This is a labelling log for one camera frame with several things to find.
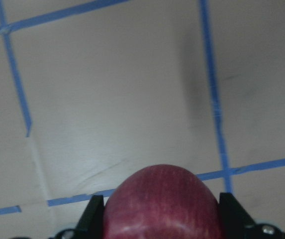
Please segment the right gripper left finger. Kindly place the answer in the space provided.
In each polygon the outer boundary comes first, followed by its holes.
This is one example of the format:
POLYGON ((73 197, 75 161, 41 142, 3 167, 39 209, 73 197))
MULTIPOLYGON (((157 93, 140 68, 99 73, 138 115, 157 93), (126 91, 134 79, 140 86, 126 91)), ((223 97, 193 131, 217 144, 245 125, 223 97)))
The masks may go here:
POLYGON ((74 238, 101 239, 103 234, 103 213, 103 196, 92 196, 75 227, 74 238))

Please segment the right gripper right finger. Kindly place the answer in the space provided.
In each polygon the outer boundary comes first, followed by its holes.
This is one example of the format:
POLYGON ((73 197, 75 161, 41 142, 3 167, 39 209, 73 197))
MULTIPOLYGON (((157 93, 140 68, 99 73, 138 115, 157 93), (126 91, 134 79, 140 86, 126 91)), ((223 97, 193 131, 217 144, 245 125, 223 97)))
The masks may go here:
POLYGON ((227 239, 250 238, 256 223, 232 193, 220 193, 219 210, 227 239))

